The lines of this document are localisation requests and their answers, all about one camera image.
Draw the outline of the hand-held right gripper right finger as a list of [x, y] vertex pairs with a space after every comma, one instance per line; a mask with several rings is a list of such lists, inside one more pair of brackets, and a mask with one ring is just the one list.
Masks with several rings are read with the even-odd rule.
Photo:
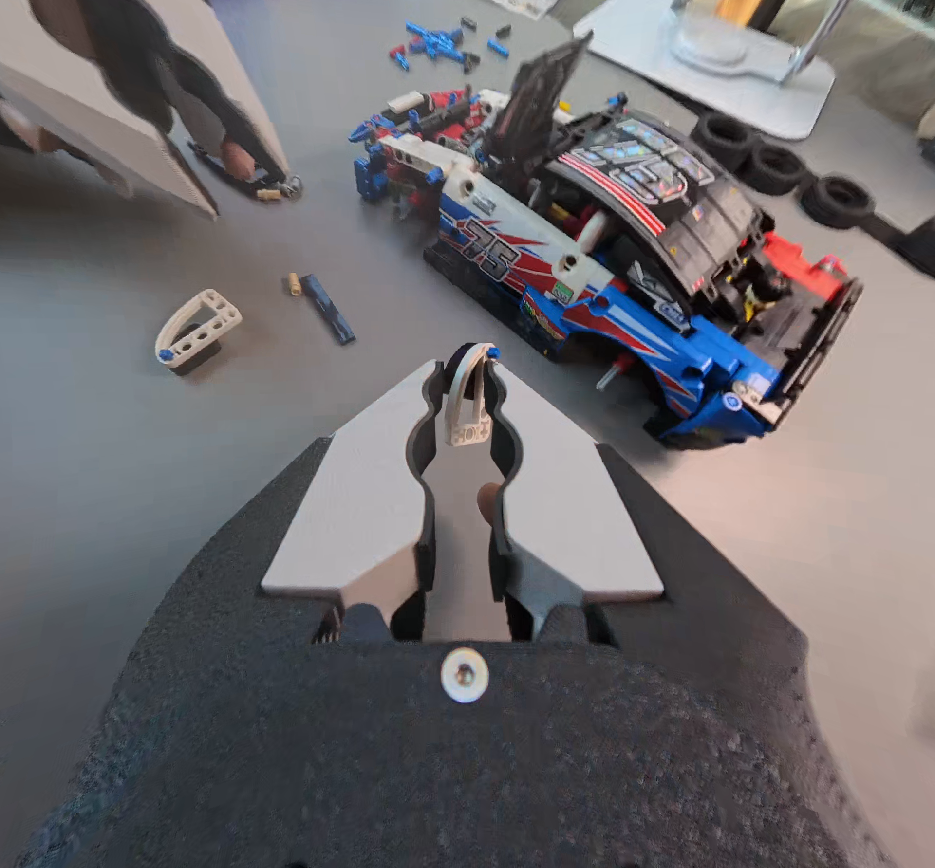
[[500, 362], [488, 364], [490, 454], [502, 478], [490, 547], [512, 634], [535, 639], [559, 606], [664, 595], [596, 440]]

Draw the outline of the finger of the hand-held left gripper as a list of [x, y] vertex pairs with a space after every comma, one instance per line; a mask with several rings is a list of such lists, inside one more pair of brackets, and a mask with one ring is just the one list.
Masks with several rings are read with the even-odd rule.
[[21, 114], [93, 162], [217, 218], [215, 200], [170, 138], [117, 99], [97, 64], [58, 42], [30, 0], [1, 0], [1, 86]]
[[[77, 1], [94, 63], [134, 114], [169, 138], [180, 121], [239, 179], [260, 167], [279, 183], [289, 177], [281, 141], [209, 0]], [[29, 148], [63, 150], [112, 184], [130, 184], [31, 120]]]

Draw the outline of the dark brick beam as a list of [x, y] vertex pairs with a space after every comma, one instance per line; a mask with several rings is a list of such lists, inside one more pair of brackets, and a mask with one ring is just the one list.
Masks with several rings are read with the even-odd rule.
[[342, 347], [354, 343], [356, 341], [355, 333], [344, 315], [337, 309], [320, 280], [315, 275], [299, 277], [298, 280], [303, 293], [312, 301], [322, 321], [336, 338], [337, 343]]

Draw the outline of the white curved brick panel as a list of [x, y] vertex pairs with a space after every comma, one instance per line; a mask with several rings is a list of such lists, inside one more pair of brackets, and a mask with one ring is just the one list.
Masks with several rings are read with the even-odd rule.
[[163, 325], [155, 340], [155, 358], [184, 377], [216, 356], [221, 337], [242, 320], [240, 309], [217, 290], [201, 290]]
[[489, 361], [498, 360], [491, 343], [465, 344], [445, 365], [445, 441], [451, 448], [486, 443], [493, 420], [485, 405], [485, 373]]

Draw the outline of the black thin brick piece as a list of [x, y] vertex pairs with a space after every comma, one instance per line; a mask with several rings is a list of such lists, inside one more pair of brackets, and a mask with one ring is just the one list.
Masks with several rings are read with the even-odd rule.
[[187, 146], [192, 151], [196, 160], [205, 166], [210, 173], [213, 173], [222, 180], [224, 184], [227, 184], [250, 200], [257, 201], [254, 196], [254, 190], [256, 188], [279, 184], [279, 182], [271, 178], [262, 167], [256, 168], [248, 180], [238, 178], [227, 172], [220, 159], [211, 156], [202, 146], [198, 145], [193, 140], [189, 140]]

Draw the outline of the grey desk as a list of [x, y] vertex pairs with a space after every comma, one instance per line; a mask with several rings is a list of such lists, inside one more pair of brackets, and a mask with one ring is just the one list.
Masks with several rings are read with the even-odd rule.
[[[357, 196], [352, 128], [459, 82], [387, 50], [404, 20], [488, 35], [481, 0], [211, 0], [304, 182], [263, 206], [208, 176], [211, 221], [125, 200], [60, 154], [2, 152], [2, 866], [59, 804], [156, 606], [217, 530], [315, 439], [470, 339], [619, 452], [810, 641], [824, 739], [881, 847], [933, 866], [933, 281], [862, 231], [761, 198], [812, 259], [866, 290], [771, 437], [668, 452], [622, 378], [544, 359]], [[288, 273], [315, 275], [340, 346]], [[163, 325], [217, 290], [241, 324], [184, 377]]]

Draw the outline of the toy brick race car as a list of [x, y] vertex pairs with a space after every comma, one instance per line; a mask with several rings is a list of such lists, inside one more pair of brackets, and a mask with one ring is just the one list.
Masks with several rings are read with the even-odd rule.
[[526, 61], [508, 93], [411, 93], [350, 134], [369, 203], [427, 213], [427, 262], [542, 354], [591, 348], [602, 390], [644, 371], [662, 445], [775, 432], [863, 293], [809, 261], [729, 166], [620, 92], [573, 116], [560, 96], [594, 32]]

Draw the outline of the person's left hand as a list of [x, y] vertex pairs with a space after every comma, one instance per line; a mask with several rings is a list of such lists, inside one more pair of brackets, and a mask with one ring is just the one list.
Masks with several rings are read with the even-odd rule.
[[94, 42], [77, 0], [29, 0], [42, 27], [67, 50], [97, 62]]

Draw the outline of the pile of blue brick pins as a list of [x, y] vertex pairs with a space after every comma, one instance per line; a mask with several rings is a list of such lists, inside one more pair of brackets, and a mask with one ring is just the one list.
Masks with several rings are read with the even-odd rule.
[[405, 42], [392, 45], [386, 52], [391, 63], [404, 72], [411, 69], [413, 57], [424, 57], [430, 61], [448, 60], [461, 69], [463, 74], [472, 74], [480, 67], [484, 52], [502, 59], [509, 57], [505, 43], [511, 33], [511, 25], [497, 28], [483, 44], [479, 44], [481, 29], [479, 22], [461, 16], [451, 28], [429, 28], [411, 19], [404, 21]]

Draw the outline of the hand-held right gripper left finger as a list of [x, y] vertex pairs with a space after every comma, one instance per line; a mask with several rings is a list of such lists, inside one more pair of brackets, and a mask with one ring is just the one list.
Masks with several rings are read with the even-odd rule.
[[434, 587], [437, 455], [444, 365], [429, 360], [336, 430], [261, 581], [265, 595], [310, 598], [339, 624], [375, 608], [400, 641], [424, 637]]

